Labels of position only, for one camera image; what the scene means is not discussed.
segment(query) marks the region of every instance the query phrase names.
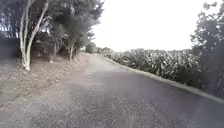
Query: tree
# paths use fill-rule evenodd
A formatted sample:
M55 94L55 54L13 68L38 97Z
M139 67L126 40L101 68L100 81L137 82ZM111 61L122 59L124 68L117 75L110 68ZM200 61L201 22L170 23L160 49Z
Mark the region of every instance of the tree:
M30 22L29 11L30 11L31 6L32 6L32 2L31 2L31 0L28 0L26 6L24 8L22 17L21 17L20 31L19 31L20 49L21 49L21 53L22 53L22 65L28 71L30 70L30 51L31 51L33 39L34 39L35 35L37 34L37 32L40 28L41 21L43 20L44 14L48 9L49 0L45 1L41 15L40 15L35 27L33 28L32 32L31 32L30 38L27 39L28 25Z
M224 3L204 4L204 11L199 14L197 29L192 37L194 55L199 56L203 71L203 85L207 91L223 95L224 83ZM219 7L219 12L208 10Z
M103 11L99 0L0 0L0 4L0 30L19 42L26 70L32 45L41 40L36 35L48 35L41 45L47 47L50 61L60 49L66 49L71 60L83 41L92 39L89 33Z
M86 45L86 52L94 54L97 52L97 47L95 43L89 43Z

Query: bush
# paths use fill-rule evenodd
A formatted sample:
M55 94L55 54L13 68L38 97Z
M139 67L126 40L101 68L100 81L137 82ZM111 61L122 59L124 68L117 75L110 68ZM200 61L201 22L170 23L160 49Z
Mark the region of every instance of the bush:
M97 47L95 43L89 43L86 45L86 52L94 54L97 52Z

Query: white tree trunk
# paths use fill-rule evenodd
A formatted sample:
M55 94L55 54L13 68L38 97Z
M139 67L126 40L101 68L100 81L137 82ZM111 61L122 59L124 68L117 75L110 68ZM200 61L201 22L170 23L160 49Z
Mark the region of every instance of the white tree trunk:
M34 30L31 33L31 37L28 41L28 46L26 49L26 41L27 41L27 33L28 33L28 24L29 24L29 7L31 6L31 0L28 0L27 2L27 6L26 6L26 10L24 10L23 14L22 14L22 18L21 18L21 22L20 22L20 49L22 52L22 63L23 63L23 67L26 70L30 70L30 51L31 51L31 46L33 43L33 39L35 37L35 35L37 34L39 28L40 28L40 23L43 20L44 14L48 9L49 6L49 0L46 0L44 7L43 7L43 11L41 13L41 16L34 28ZM26 26L25 26L25 31L23 34L23 28L24 28L24 20L26 22Z

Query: sky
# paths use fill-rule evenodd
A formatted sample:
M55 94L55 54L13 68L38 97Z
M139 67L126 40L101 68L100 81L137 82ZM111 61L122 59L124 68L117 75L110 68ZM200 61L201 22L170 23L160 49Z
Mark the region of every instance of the sky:
M135 48L191 48L204 2L213 0L106 0L100 24L94 26L98 47L115 51Z

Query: road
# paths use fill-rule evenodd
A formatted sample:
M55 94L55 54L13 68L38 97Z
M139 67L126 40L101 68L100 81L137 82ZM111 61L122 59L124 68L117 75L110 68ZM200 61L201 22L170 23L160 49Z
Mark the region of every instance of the road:
M0 128L224 128L224 105L86 57L84 71L0 110Z

